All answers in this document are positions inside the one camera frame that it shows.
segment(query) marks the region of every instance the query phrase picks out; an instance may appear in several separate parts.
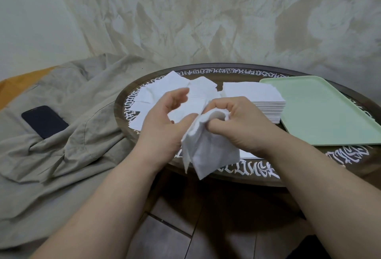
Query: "green tray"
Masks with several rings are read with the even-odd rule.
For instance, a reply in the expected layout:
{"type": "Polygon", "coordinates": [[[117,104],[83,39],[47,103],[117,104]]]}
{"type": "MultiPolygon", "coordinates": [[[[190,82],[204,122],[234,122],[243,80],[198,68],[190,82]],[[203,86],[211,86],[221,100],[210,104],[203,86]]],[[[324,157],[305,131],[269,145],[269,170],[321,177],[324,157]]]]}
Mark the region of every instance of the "green tray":
{"type": "Polygon", "coordinates": [[[286,100],[287,131],[314,146],[381,144],[381,126],[318,76],[264,78],[286,100]]]}

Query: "orange fabric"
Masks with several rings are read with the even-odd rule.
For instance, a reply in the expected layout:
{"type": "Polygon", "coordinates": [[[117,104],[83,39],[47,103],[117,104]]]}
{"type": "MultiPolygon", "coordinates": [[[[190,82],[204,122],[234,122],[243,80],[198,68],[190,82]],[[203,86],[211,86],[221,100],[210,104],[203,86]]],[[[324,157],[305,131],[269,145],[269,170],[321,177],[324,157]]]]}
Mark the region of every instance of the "orange fabric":
{"type": "Polygon", "coordinates": [[[7,78],[0,82],[0,109],[3,109],[25,89],[35,84],[41,77],[48,74],[54,67],[25,73],[7,78]]]}

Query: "phone screen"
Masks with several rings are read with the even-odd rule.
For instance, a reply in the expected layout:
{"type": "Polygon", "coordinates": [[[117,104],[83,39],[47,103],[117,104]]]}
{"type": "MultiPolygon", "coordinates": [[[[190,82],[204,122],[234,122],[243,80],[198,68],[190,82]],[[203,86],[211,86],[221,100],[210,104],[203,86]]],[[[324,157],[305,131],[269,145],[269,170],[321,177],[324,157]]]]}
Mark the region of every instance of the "phone screen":
{"type": "Polygon", "coordinates": [[[58,114],[46,105],[23,112],[21,117],[43,139],[51,137],[69,126],[58,114]]]}

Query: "person's right hand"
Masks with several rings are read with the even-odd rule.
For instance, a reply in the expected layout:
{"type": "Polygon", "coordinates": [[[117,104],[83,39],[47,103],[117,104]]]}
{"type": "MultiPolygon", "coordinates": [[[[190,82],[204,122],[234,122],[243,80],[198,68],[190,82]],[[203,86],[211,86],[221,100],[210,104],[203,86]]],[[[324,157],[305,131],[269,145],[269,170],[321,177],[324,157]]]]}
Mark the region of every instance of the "person's right hand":
{"type": "Polygon", "coordinates": [[[246,97],[226,97],[212,100],[203,113],[213,108],[227,109],[230,120],[213,119],[207,124],[211,133],[223,135],[241,150],[267,158],[269,150],[289,135],[269,119],[246,97]]]}

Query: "table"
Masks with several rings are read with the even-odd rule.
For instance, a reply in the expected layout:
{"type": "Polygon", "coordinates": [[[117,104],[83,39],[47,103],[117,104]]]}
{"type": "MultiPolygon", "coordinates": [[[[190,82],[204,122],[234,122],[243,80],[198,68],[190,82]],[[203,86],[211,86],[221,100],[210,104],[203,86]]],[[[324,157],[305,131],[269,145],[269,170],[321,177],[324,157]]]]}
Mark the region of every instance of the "table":
{"type": "MultiPolygon", "coordinates": [[[[176,71],[179,75],[189,79],[205,76],[217,84],[218,90],[222,90],[223,82],[259,82],[265,77],[308,75],[288,69],[240,63],[191,64],[150,73],[127,85],[115,101],[115,119],[127,139],[136,142],[139,136],[137,131],[128,127],[129,120],[133,119],[138,114],[138,112],[129,111],[128,108],[132,105],[139,88],[146,84],[153,83],[155,80],[160,79],[171,71],[176,71]]],[[[381,107],[375,102],[340,84],[331,81],[329,81],[329,83],[348,97],[367,115],[374,118],[376,122],[381,123],[381,107]]],[[[360,177],[369,175],[381,167],[381,146],[378,145],[324,146],[317,147],[317,149],[360,177]]],[[[181,152],[179,152],[166,167],[179,174],[186,175],[182,163],[181,152]]],[[[189,167],[187,176],[196,177],[193,167],[189,167]]],[[[227,165],[224,168],[216,170],[210,174],[210,177],[244,184],[284,187],[284,184],[274,168],[272,168],[270,162],[263,159],[241,159],[240,162],[234,165],[227,165]]]]}

